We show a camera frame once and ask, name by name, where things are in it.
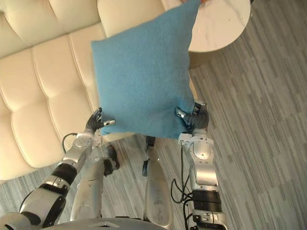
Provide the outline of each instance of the marble table top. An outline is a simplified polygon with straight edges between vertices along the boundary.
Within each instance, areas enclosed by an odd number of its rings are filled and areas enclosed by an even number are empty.
[[[165,9],[185,0],[161,0]],[[250,14],[250,0],[207,0],[198,11],[189,51],[210,52],[235,41],[245,29]]]

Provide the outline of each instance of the wire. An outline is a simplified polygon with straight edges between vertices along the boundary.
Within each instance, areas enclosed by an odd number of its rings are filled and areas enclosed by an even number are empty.
[[[187,204],[189,201],[192,201],[192,199],[188,199],[188,200],[186,200],[186,201],[183,203],[183,217],[184,217],[184,226],[185,226],[186,230],[189,230],[188,218],[187,218],[187,215],[186,215],[186,204]]]
[[[186,215],[186,210],[185,210],[185,207],[186,207],[186,204],[189,202],[189,201],[192,201],[193,200],[193,195],[192,193],[190,192],[189,188],[187,187],[188,185],[188,181],[189,181],[189,178],[190,176],[188,175],[187,176],[187,179],[186,181],[184,182],[183,181],[183,148],[181,147],[181,188],[179,188],[178,184],[177,184],[177,181],[176,179],[174,178],[172,180],[172,183],[171,183],[171,197],[172,197],[172,200],[176,203],[176,204],[181,204],[183,202],[183,217],[184,217],[184,224],[185,224],[185,229],[188,230],[189,228],[189,224],[188,224],[188,220],[191,216],[193,216],[193,214],[189,214],[188,216]],[[181,198],[180,200],[175,200],[174,199],[174,195],[173,195],[173,187],[174,187],[174,184],[176,186],[176,188],[181,192]]]
[[[65,141],[65,139],[66,139],[68,136],[70,136],[70,135],[76,136],[77,133],[69,133],[69,134],[66,134],[66,135],[63,137],[63,139],[62,139],[62,149],[63,149],[63,151],[64,151],[65,154],[66,154],[66,149],[65,149],[65,146],[64,146],[64,141]]]
[[[171,197],[172,200],[176,203],[176,204],[180,204],[182,201],[186,200],[187,198],[192,198],[191,195],[186,194],[184,191],[187,187],[189,181],[189,176],[187,177],[185,183],[183,182],[183,148],[181,147],[181,189],[179,188],[176,179],[174,178],[172,183],[171,183]],[[174,195],[173,195],[173,186],[177,187],[177,189],[181,192],[181,198],[179,201],[174,199]]]
[[[188,227],[189,227],[189,225],[190,225],[190,220],[189,220],[189,219],[190,219],[191,216],[193,216],[193,213],[190,213],[190,214],[187,216]]]

